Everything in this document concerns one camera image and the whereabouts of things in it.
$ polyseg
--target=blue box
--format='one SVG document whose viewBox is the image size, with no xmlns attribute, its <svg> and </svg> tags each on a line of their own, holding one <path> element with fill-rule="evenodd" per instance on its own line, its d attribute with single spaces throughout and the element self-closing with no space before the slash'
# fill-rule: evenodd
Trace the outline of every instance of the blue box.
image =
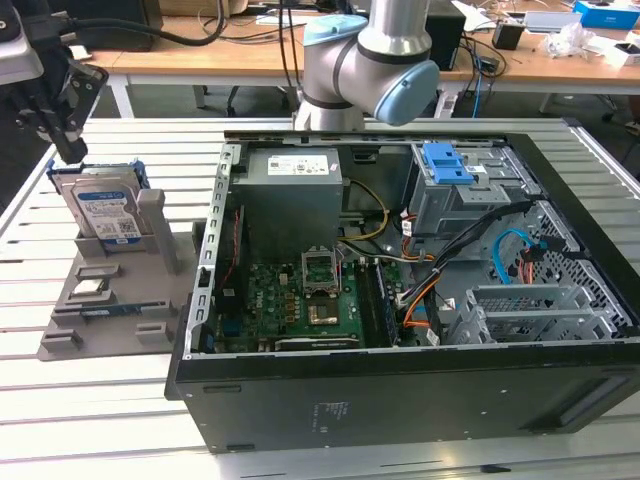
<svg viewBox="0 0 640 480">
<path fill-rule="evenodd" d="M 582 13 L 580 23 L 585 28 L 631 30 L 640 16 L 640 9 L 636 7 L 607 2 L 600 4 L 576 2 L 573 11 Z"/>
</svg>

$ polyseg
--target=slatted metal surface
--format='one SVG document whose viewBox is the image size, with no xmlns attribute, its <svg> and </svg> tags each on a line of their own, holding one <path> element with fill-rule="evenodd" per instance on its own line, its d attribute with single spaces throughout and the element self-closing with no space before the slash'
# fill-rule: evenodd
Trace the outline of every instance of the slatted metal surface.
<svg viewBox="0 0 640 480">
<path fill-rule="evenodd" d="M 166 192 L 165 215 L 177 232 L 189 231 L 194 219 L 206 215 L 224 129 L 286 127 L 283 120 L 96 120 L 87 125 L 84 138 L 89 161 L 137 156 L 145 162 L 151 185 Z M 407 128 L 530 134 L 640 268 L 637 187 L 622 185 L 624 172 L 616 171 L 612 159 L 581 129 L 559 120 L 423 121 Z M 211 456 L 184 404 L 163 398 L 168 355 L 56 363 L 35 359 L 76 253 L 72 239 L 77 227 L 51 184 L 39 172 L 32 180 L 0 221 L 1 479 L 367 478 L 392 473 L 393 478 L 427 478 L 436 472 L 467 478 L 487 463 L 511 466 L 514 473 L 501 478 L 514 479 L 541 478 L 541 469 L 542 476 L 563 478 L 632 478 L 638 471 L 640 395 L 568 436 Z"/>
</svg>

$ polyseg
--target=floor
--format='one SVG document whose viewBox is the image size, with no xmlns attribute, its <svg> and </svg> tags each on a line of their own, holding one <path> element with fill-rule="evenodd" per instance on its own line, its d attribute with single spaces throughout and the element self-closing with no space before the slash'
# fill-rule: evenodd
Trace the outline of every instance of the floor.
<svg viewBox="0 0 640 480">
<path fill-rule="evenodd" d="M 226 101 L 231 88 L 212 87 L 206 97 L 207 108 L 196 108 L 193 90 L 190 87 L 135 86 L 132 103 L 136 116 L 153 117 L 224 117 Z M 482 117 L 514 118 L 539 117 L 540 94 L 495 93 L 482 103 Z M 615 158 L 620 160 L 629 150 L 634 137 L 623 128 L 630 120 L 626 98 L 614 99 L 619 112 L 610 123 L 602 121 L 607 107 L 590 95 L 556 96 L 547 115 L 576 118 Z M 241 88 L 234 101 L 239 117 L 289 116 L 282 106 L 282 96 L 275 88 Z M 459 101 L 456 116 L 468 117 L 473 110 L 472 99 Z M 94 115 L 99 118 L 117 118 L 117 109 L 110 90 L 106 89 L 96 107 Z M 32 132 L 20 132 L 15 120 L 0 107 L 0 211 L 9 204 L 33 165 L 41 158 L 47 144 Z M 627 158 L 631 173 L 640 171 L 640 146 L 634 148 Z"/>
</svg>

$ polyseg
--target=green circuit board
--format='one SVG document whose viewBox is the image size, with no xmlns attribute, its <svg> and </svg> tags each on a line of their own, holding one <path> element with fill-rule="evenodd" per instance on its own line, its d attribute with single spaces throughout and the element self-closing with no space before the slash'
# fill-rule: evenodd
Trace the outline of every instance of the green circuit board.
<svg viewBox="0 0 640 480">
<path fill-rule="evenodd" d="M 313 264 L 309 266 L 310 278 L 327 278 L 326 273 L 316 272 L 315 268 Z M 242 334 L 257 337 L 339 335 L 361 339 L 362 325 L 353 266 L 345 263 L 341 269 L 342 290 L 337 297 L 306 298 L 300 265 L 252 265 L 247 305 L 249 315 L 244 321 Z M 310 319 L 310 315 L 314 315 L 313 307 L 323 307 L 327 303 L 331 304 L 329 310 L 336 308 L 337 321 L 330 324 L 316 319 L 322 324 L 313 324 Z"/>
<path fill-rule="evenodd" d="M 340 293 L 331 295 L 305 295 L 301 263 L 251 265 L 244 313 L 223 316 L 216 335 L 224 339 L 226 351 L 234 353 L 273 348 L 273 342 L 283 338 L 349 338 L 366 347 L 355 265 L 338 264 Z M 311 281 L 332 278 L 327 262 L 309 262 L 307 268 Z M 401 287 L 398 266 L 383 264 L 381 273 L 392 299 Z"/>
</svg>

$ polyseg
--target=light blue cap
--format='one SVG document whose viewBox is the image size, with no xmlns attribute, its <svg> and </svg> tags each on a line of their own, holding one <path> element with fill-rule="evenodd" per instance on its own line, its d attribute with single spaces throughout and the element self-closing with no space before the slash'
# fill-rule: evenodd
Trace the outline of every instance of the light blue cap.
<svg viewBox="0 0 640 480">
<path fill-rule="evenodd" d="M 418 63 L 384 93 L 373 116 L 393 126 L 417 118 L 435 96 L 439 78 L 440 70 L 432 60 Z"/>
<path fill-rule="evenodd" d="M 311 20 L 304 27 L 303 45 L 318 45 L 350 37 L 367 25 L 367 19 L 358 15 L 326 15 Z"/>
</svg>

